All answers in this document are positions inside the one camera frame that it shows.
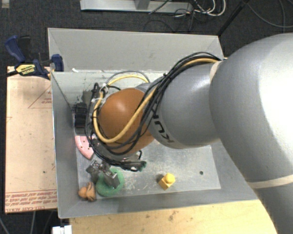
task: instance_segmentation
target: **small yellow cube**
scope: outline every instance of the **small yellow cube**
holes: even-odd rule
[[[173,174],[166,174],[158,184],[164,189],[167,190],[173,183],[175,183],[176,179]]]

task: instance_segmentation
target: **wooden board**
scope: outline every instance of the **wooden board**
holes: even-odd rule
[[[276,234],[259,200],[71,218],[70,224],[73,234]]]
[[[6,213],[57,207],[49,80],[7,79],[5,162]]]

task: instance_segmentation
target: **gray robot arm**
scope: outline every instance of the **gray robot arm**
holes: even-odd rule
[[[166,89],[149,131],[178,149],[221,139],[276,230],[293,233],[293,34],[182,72]]]

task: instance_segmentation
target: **pink object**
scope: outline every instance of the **pink object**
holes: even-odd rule
[[[87,158],[91,159],[93,156],[93,150],[91,147],[89,147],[89,142],[87,140],[86,136],[75,136],[75,143],[78,148],[78,150],[81,152],[81,154]]]

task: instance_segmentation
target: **metal stand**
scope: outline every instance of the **metal stand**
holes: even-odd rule
[[[163,4],[164,1],[155,0],[81,0],[81,10],[93,11],[129,11],[129,12],[152,12]],[[167,2],[156,12],[175,13],[182,9],[191,10],[187,2]]]

